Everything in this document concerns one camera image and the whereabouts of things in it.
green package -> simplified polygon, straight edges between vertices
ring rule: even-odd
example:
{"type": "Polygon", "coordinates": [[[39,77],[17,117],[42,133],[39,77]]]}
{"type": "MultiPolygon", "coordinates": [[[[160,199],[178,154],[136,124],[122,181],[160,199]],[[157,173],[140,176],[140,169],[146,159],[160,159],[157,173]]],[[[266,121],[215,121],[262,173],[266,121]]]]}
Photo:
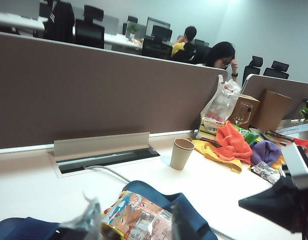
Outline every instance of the green package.
{"type": "Polygon", "coordinates": [[[251,144],[259,137],[259,135],[253,134],[249,130],[243,129],[237,125],[234,125],[234,127],[243,135],[245,142],[247,142],[248,144],[251,144]]]}

black hair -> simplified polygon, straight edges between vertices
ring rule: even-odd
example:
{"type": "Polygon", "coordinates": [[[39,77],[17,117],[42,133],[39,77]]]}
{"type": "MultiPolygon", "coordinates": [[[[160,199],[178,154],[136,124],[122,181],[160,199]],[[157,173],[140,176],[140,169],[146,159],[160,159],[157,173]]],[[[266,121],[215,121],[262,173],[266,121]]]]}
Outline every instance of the black hair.
{"type": "Polygon", "coordinates": [[[185,35],[189,41],[192,41],[196,36],[197,30],[194,26],[189,26],[185,29],[185,35]]]}
{"type": "Polygon", "coordinates": [[[212,47],[208,52],[208,54],[205,56],[204,65],[213,68],[217,60],[226,57],[232,57],[232,59],[234,59],[235,49],[233,44],[227,41],[222,41],[212,47]]]}

white plastic bag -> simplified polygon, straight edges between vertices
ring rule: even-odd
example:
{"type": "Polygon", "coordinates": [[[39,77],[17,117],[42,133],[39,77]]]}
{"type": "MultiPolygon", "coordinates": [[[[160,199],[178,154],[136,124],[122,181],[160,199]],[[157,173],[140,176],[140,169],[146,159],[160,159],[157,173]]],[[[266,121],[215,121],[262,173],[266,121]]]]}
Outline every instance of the white plastic bag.
{"type": "Polygon", "coordinates": [[[218,75],[216,93],[200,113],[201,123],[196,139],[217,143],[217,129],[223,126],[236,105],[241,87],[233,80],[223,83],[218,75]]]}

purple cloth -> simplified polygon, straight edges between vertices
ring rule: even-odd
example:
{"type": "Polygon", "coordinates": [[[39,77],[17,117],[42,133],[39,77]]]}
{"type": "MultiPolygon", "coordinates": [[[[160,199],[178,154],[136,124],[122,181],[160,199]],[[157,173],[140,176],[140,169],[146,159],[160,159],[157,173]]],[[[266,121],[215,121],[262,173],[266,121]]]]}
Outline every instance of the purple cloth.
{"type": "Polygon", "coordinates": [[[255,144],[252,151],[251,162],[255,165],[263,161],[271,166],[281,156],[279,147],[271,141],[261,141],[255,144]]]}

person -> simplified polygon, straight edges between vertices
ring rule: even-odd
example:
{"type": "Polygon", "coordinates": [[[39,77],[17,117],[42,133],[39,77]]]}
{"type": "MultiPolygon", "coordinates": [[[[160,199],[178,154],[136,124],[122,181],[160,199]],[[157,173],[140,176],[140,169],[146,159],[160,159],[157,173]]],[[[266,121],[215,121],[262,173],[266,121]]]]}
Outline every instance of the person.
{"type": "Polygon", "coordinates": [[[232,67],[232,78],[236,82],[237,80],[237,68],[238,62],[235,60],[235,49],[233,44],[222,41],[216,44],[205,57],[203,66],[218,68],[218,69],[227,69],[231,65],[232,67]]]}
{"type": "Polygon", "coordinates": [[[177,53],[179,50],[184,50],[184,45],[191,42],[196,36],[197,30],[194,26],[189,26],[185,29],[184,36],[182,36],[177,42],[173,45],[172,56],[177,53]]]}

